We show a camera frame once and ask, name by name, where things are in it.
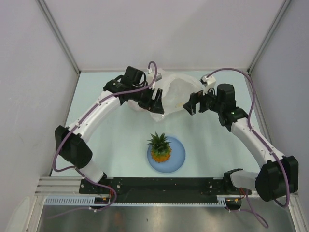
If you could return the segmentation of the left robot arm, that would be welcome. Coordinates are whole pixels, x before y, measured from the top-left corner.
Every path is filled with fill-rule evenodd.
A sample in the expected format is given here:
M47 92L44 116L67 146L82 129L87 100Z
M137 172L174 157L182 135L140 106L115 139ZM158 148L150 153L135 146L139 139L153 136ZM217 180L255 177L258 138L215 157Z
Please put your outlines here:
M68 127L58 126L55 130L56 156L61 156L83 178L90 182L90 188L102 193L107 182L105 173L93 161L93 153L87 142L100 123L114 110L128 100L135 101L138 106L155 114L164 114L162 89L155 89L158 79L158 68L151 61L148 68L153 73L150 83L145 72L134 67L127 67L125 73L107 82L103 91L92 106Z

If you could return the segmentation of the fake pineapple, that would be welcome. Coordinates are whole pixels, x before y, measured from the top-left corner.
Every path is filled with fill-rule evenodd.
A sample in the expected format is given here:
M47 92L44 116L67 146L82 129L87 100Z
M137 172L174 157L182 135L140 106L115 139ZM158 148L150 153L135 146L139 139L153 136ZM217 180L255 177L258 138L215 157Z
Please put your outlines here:
M151 158L157 163L164 163L171 157L171 146L165 133L159 135L157 132L150 134L151 139L148 140L150 146Z

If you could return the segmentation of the white plastic bag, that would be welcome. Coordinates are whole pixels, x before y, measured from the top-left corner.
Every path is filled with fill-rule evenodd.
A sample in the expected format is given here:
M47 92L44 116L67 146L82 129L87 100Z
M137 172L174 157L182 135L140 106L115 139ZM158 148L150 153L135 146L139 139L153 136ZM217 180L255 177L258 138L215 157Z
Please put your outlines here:
M201 83L194 77L179 73L166 72L158 69L159 80L155 82L154 87L163 90L162 105L164 114L150 113L151 118L156 121L162 121L172 113L183 110L183 105L188 102L190 94L201 91Z

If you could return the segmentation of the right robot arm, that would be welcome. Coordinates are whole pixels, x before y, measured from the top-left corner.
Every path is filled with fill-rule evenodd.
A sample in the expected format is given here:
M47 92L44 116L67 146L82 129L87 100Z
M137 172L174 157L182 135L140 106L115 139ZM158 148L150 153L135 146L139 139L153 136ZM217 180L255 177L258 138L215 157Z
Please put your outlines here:
M220 124L246 146L256 160L260 171L248 172L234 169L224 174L223 189L234 194L239 188L256 191L265 202L288 197L298 191L299 163L294 156L285 156L277 150L253 125L249 124L247 113L236 106L235 89L231 84L220 84L190 95L183 108L191 115L207 110L217 113Z

